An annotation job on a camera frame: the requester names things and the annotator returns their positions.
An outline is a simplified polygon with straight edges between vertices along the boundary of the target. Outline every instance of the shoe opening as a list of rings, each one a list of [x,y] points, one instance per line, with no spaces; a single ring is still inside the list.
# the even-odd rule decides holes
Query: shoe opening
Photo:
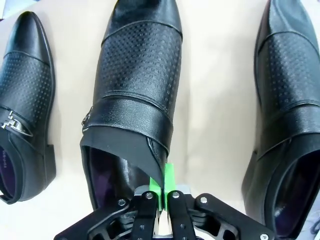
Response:
[[[0,181],[4,189],[3,194],[7,192],[10,197],[15,195],[16,191],[16,177],[13,163],[8,153],[0,146]]]
[[[132,199],[135,189],[150,178],[140,168],[109,152],[89,148],[89,169],[98,208],[110,198]]]
[[[280,238],[297,238],[319,191],[320,150],[311,152],[290,168],[275,202],[275,227]]]

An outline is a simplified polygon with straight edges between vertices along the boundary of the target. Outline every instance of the shoe buckle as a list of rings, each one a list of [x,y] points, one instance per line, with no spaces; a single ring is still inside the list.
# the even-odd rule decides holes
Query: shoe buckle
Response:
[[[85,115],[84,119],[82,120],[81,125],[83,128],[85,127],[85,124],[87,123],[87,121],[90,118],[91,111],[92,111],[92,107],[90,108],[89,112]]]
[[[32,137],[33,134],[32,133],[28,133],[30,131],[26,130],[26,128],[23,126],[23,124],[18,121],[17,119],[14,118],[13,116],[13,111],[10,111],[9,116],[8,116],[9,120],[5,120],[4,123],[2,124],[1,128],[5,129],[6,127],[9,127],[23,135]]]

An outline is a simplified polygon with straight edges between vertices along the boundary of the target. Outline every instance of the screw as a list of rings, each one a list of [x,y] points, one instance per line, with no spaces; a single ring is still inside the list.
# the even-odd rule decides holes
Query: screw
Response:
[[[174,192],[173,194],[172,194],[172,197],[174,198],[174,199],[177,199],[177,198],[179,198],[179,193],[178,192]]]
[[[268,240],[269,236],[267,234],[263,233],[263,234],[260,235],[260,239],[261,240]]]
[[[207,198],[205,196],[200,198],[200,202],[203,204],[206,204],[208,202]]]
[[[119,201],[118,201],[118,205],[119,206],[124,206],[126,204],[126,201],[124,200],[124,199],[120,199]]]
[[[152,199],[153,196],[154,196],[154,195],[153,195],[151,192],[148,192],[148,193],[145,195],[145,197],[146,197],[147,199]]]

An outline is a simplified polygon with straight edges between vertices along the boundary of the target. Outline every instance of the shoe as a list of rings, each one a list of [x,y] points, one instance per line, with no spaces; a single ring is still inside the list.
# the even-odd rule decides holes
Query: shoe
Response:
[[[9,38],[0,72],[0,198],[7,204],[41,193],[55,178],[48,126],[55,71],[45,30],[22,13]]]
[[[260,138],[242,194],[248,216],[278,238],[298,237],[320,184],[320,58],[299,0],[269,0],[254,71]]]
[[[94,209],[131,199],[152,177],[164,187],[181,68],[175,0],[118,0],[97,66],[80,143]]]

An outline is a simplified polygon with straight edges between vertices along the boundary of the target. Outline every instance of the beige surface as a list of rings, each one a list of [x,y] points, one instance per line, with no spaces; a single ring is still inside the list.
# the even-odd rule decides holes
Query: beige surface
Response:
[[[243,211],[241,183],[255,137],[253,52],[266,0],[177,2],[184,39],[169,160],[177,182],[189,184],[194,195],[208,192]],[[303,2],[320,35],[320,3]],[[29,201],[0,203],[1,239],[52,240],[92,211],[79,148],[81,121],[92,104],[100,43],[114,4],[42,0],[29,8],[43,23],[55,64],[49,138],[57,177]],[[16,18],[0,22],[0,56]]]

